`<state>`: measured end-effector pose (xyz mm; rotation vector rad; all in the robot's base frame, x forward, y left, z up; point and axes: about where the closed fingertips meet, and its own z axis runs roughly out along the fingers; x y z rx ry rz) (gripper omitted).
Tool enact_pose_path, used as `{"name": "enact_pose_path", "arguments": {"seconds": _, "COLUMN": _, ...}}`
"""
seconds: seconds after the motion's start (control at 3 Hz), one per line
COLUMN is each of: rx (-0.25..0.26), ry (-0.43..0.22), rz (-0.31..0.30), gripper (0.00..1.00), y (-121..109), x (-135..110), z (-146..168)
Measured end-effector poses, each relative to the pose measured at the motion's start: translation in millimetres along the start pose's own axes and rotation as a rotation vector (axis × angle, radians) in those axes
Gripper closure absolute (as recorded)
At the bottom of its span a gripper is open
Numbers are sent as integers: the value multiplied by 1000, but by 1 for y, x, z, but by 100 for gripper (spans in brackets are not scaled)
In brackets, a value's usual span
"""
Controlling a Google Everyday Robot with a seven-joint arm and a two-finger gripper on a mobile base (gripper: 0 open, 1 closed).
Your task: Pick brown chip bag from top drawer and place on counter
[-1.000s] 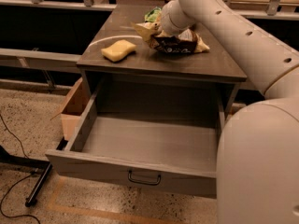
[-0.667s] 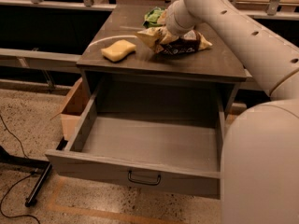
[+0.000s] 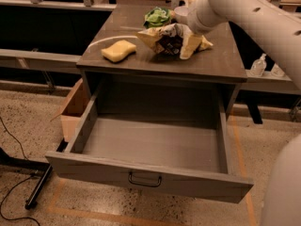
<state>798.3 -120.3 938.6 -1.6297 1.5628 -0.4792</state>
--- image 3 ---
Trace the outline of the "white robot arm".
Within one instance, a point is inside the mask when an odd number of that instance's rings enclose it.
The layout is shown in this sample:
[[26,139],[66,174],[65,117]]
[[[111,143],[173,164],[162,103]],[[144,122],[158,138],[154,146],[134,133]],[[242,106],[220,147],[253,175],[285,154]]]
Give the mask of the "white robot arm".
[[[239,25],[301,89],[301,22],[266,0],[195,0],[187,24],[203,34],[218,24]],[[301,135],[279,153],[270,173],[261,226],[301,226]]]

